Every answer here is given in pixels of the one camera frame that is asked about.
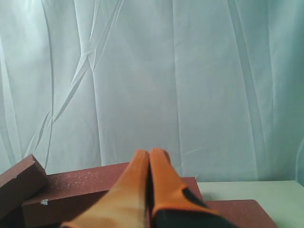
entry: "wrinkled white cloth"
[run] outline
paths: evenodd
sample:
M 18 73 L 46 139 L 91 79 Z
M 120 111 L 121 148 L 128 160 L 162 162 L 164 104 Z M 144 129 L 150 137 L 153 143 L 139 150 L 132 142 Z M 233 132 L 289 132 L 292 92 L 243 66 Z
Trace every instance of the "wrinkled white cloth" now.
M 304 184 L 304 1 L 0 0 L 0 172 L 162 147 L 198 181 Z

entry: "small white speck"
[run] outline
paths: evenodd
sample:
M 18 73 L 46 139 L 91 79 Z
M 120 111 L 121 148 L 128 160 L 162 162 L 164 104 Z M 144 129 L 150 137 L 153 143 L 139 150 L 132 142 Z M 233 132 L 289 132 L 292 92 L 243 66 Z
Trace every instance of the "small white speck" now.
M 41 205 L 48 205 L 48 200 L 44 199 L 40 202 Z

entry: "white table surface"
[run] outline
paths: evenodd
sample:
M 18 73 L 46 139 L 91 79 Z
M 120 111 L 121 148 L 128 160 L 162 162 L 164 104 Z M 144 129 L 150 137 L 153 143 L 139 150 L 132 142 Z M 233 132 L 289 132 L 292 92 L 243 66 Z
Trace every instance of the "white table surface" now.
M 204 200 L 256 200 L 279 228 L 304 228 L 304 187 L 296 181 L 199 182 Z

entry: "white fabric backdrop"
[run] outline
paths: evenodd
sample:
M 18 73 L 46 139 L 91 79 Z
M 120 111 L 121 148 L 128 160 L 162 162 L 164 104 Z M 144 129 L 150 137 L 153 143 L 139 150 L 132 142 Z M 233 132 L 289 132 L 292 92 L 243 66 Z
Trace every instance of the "white fabric backdrop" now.
M 304 184 L 304 1 L 0 0 L 0 171 L 162 147 L 198 181 Z

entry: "table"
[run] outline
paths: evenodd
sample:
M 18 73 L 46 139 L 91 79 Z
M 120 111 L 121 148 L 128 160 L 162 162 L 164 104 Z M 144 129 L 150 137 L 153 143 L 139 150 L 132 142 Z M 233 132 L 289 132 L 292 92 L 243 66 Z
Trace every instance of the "table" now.
M 256 200 L 280 228 L 304 228 L 304 187 L 291 181 L 199 182 L 204 200 Z

